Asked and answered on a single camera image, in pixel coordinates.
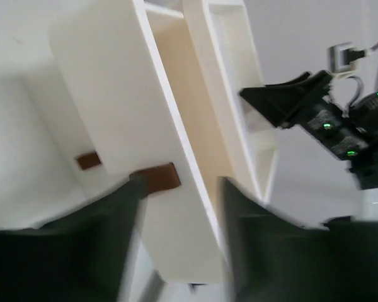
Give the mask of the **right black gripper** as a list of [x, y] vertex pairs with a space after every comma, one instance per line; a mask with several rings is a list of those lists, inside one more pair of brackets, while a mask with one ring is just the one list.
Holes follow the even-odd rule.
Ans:
[[378, 91], [342, 109], [328, 101], [333, 76], [304, 72], [289, 82], [245, 87], [239, 95], [274, 128], [299, 125], [338, 160], [378, 157]]

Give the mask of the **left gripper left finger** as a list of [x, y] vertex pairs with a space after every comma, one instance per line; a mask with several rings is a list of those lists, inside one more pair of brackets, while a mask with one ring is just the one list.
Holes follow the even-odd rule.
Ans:
[[145, 183], [40, 228], [0, 230], [0, 301], [116, 301]]

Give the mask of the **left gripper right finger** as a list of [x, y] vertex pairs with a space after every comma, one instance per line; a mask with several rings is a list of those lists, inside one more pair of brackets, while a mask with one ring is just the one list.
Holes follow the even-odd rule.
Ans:
[[245, 195], [220, 191], [234, 301], [378, 301], [378, 221], [307, 228]]

